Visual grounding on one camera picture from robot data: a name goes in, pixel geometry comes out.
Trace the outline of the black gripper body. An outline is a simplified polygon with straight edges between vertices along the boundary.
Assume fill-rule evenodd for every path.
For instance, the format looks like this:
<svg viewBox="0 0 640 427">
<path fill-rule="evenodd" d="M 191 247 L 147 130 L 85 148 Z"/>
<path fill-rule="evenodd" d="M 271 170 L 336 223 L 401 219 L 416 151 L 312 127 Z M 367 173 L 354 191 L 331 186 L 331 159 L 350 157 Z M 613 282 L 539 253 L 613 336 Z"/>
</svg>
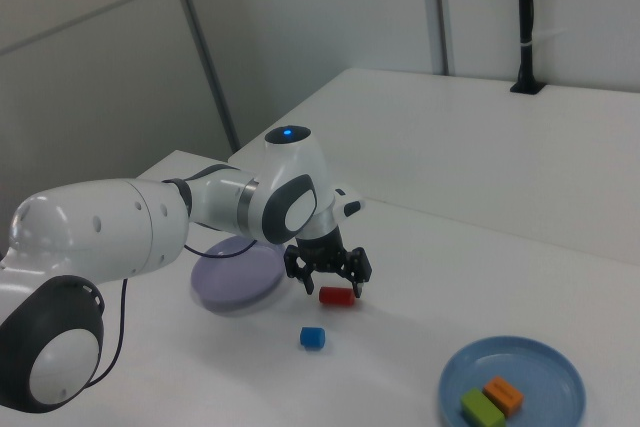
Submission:
<svg viewBox="0 0 640 427">
<path fill-rule="evenodd" d="M 347 251 L 339 227 L 315 239 L 297 239 L 299 255 L 314 271 L 346 276 Z"/>
</svg>

